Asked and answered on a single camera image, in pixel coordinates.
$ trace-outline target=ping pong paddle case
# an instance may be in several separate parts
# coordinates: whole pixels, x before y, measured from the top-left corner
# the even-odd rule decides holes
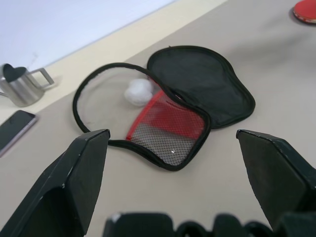
[[[239,122],[255,107],[252,95],[223,56],[197,46],[169,47],[154,53],[147,69],[112,63],[92,72],[73,100],[74,117],[83,132],[90,130],[78,114],[80,94],[97,75],[112,68],[137,70],[161,90],[143,108],[126,139],[109,140],[109,145],[132,150],[170,171],[193,159],[211,128]]]

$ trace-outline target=red trim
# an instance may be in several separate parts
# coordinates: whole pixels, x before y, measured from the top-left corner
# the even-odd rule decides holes
[[[148,102],[148,104],[144,107],[144,109],[142,110],[142,112],[140,112],[140,114],[137,116],[137,118],[135,119],[134,123],[132,124],[132,126],[130,127],[127,136],[126,136],[126,140],[131,141],[132,140],[132,135],[135,132],[139,122],[141,120],[143,120],[144,116],[147,114],[148,110],[151,109],[151,107],[156,103],[156,101],[158,99],[160,99],[163,96],[163,91],[160,90],[159,92],[157,92],[152,99]]]

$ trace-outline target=cream countertop edge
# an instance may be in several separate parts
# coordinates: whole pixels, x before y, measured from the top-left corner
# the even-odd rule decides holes
[[[46,70],[57,86],[48,90],[38,102],[25,108],[18,108],[8,98],[0,96],[0,123],[18,109],[37,113],[76,90],[84,78],[98,67],[127,60],[225,1],[176,1],[53,63]]]

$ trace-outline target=white wall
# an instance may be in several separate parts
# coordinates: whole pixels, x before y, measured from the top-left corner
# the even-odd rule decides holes
[[[46,66],[173,1],[0,0],[0,64]]]

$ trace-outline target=pitcher handle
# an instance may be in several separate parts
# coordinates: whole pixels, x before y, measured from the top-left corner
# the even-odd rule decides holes
[[[8,97],[7,94],[5,94],[5,93],[3,93],[3,92],[1,92],[1,91],[0,91],[0,95],[3,95],[3,96],[5,96],[5,97]]]
[[[50,85],[55,84],[53,78],[51,78],[51,76],[48,74],[48,72],[44,68],[38,68],[38,69],[36,69],[34,71],[31,71],[30,74],[37,73],[37,72],[42,73],[42,75],[48,81],[48,84],[41,86],[41,88],[46,88],[46,87],[48,87]]]

